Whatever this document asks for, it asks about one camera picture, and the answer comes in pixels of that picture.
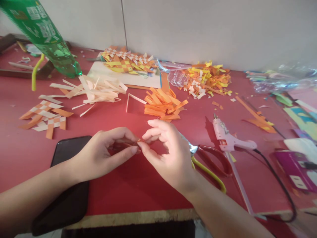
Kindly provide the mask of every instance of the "green plastic bottle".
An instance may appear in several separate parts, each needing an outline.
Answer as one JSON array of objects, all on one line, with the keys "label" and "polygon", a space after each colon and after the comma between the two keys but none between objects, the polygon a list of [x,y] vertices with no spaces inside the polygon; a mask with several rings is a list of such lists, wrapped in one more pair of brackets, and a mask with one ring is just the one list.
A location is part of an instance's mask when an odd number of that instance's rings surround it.
[{"label": "green plastic bottle", "polygon": [[69,78],[82,74],[62,36],[38,0],[0,0],[1,10]]}]

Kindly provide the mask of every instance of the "scissors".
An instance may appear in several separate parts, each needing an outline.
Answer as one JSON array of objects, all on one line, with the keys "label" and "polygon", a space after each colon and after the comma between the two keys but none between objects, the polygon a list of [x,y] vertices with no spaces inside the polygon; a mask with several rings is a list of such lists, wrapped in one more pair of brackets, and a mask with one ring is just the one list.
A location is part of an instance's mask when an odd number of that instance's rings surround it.
[{"label": "scissors", "polygon": [[[229,177],[229,176],[232,176],[233,174],[233,170],[232,170],[232,167],[231,167],[231,164],[230,162],[228,161],[228,159],[226,158],[226,156],[219,150],[215,149],[215,148],[212,148],[210,146],[206,146],[206,145],[198,145],[198,146],[195,146],[195,145],[192,145],[186,138],[185,136],[183,136],[181,133],[180,135],[182,136],[182,138],[184,140],[186,140],[189,144],[189,147],[190,147],[190,151],[191,151],[191,157],[192,157],[192,167],[193,169],[196,169],[195,168],[195,165],[197,165],[198,167],[200,167],[203,171],[205,171],[207,174],[209,174],[219,185],[220,185],[220,188],[221,188],[221,191],[225,194],[227,192],[226,190],[226,187],[224,185],[224,183],[220,180],[220,178],[215,175],[213,172],[211,172],[207,167],[205,167],[202,163],[200,163],[198,160],[196,160],[194,154],[197,153],[197,154],[200,154],[201,157],[204,157],[206,159],[209,160],[211,166],[217,171],[219,172],[222,176],[225,176],[225,177]],[[223,170],[221,170],[212,160],[211,158],[208,156],[208,154],[206,153],[207,152],[210,152],[211,154],[213,154],[214,156],[216,156],[220,161],[221,163],[224,165],[224,167],[227,168],[227,171],[228,172],[225,172]]]}]

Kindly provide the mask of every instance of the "hand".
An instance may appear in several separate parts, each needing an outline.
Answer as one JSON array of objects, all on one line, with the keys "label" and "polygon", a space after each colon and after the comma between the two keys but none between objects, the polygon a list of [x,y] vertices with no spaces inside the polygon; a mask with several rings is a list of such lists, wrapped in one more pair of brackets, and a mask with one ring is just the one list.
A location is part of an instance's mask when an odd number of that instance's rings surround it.
[{"label": "hand", "polygon": [[[157,172],[173,188],[182,193],[193,190],[196,186],[196,171],[192,168],[188,142],[182,139],[174,125],[150,120],[153,128],[142,136],[145,142],[138,142],[144,156]],[[149,147],[149,143],[160,140],[167,149],[167,154],[159,155]]]},{"label": "hand", "polygon": [[138,139],[126,127],[118,127],[106,132],[99,131],[75,157],[68,160],[67,167],[77,182],[99,178],[126,162],[138,152],[139,147],[129,146],[113,156],[108,149],[114,149],[116,145],[125,145],[125,143],[134,144]]}]

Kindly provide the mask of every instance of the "pink glue gun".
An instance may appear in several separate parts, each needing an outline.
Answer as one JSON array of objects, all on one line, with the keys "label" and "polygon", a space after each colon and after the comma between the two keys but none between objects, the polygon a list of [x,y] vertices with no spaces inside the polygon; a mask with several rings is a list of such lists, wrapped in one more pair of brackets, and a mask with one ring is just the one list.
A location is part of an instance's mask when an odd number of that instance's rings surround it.
[{"label": "pink glue gun", "polygon": [[254,150],[257,148],[257,144],[254,141],[239,140],[229,133],[225,124],[216,116],[212,124],[216,133],[217,140],[220,140],[220,149],[222,151],[234,151],[234,147],[240,147],[242,149]]}]

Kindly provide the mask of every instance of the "scissor blade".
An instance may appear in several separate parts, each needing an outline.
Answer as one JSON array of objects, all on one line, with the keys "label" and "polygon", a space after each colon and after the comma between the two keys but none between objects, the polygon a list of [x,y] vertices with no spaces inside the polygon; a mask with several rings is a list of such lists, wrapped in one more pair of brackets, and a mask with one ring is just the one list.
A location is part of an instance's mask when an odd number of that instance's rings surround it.
[{"label": "scissor blade", "polygon": [[185,136],[182,135],[182,133],[179,132],[179,134],[181,135],[181,137],[186,140],[189,144],[189,150],[191,151],[191,156],[193,156],[197,150],[198,150],[198,146],[195,146],[195,145],[192,145],[187,139]]}]

